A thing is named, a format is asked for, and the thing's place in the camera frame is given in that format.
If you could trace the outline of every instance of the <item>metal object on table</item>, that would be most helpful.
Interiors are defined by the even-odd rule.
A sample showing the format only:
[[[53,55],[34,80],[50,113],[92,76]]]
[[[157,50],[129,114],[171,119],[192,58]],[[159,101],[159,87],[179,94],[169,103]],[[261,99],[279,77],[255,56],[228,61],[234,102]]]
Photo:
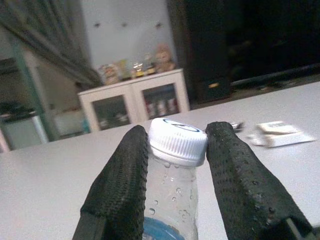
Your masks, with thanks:
[[[245,122],[243,122],[243,121],[239,122],[239,123],[231,122],[230,124],[231,124],[233,131],[235,133],[242,132],[245,128]]]

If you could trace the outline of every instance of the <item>black textured rubber pad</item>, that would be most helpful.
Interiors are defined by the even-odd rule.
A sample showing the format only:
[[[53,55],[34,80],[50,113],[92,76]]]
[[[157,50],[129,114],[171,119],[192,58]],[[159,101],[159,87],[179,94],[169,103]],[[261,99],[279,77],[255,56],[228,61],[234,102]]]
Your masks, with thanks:
[[[94,180],[73,240],[141,240],[147,168],[148,136],[138,125],[125,134]]]
[[[229,240],[278,239],[272,230],[288,218],[302,235],[312,230],[285,187],[229,123],[210,123],[205,132],[206,156]]]

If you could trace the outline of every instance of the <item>stuffed teddy bear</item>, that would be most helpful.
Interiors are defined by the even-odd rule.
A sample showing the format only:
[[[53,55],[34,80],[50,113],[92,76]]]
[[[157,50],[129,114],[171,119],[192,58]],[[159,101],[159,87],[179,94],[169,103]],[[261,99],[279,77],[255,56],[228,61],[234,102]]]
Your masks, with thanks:
[[[175,68],[176,65],[171,57],[169,46],[166,44],[159,44],[155,53],[155,70],[157,73],[171,71]]]

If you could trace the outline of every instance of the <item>blue bottle label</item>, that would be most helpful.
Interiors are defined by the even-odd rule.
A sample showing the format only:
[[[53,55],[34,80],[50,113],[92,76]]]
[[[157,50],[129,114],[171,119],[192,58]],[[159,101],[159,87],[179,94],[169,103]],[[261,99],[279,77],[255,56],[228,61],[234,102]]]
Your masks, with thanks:
[[[185,240],[179,231],[162,221],[145,217],[142,240]]]

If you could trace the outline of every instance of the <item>black speaker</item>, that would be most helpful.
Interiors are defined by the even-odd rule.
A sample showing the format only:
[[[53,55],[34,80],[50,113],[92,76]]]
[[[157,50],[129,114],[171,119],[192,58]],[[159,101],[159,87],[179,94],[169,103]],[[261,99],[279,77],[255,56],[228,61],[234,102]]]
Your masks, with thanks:
[[[227,78],[224,1],[185,0],[185,12],[191,42],[191,74],[198,102],[230,95]]]

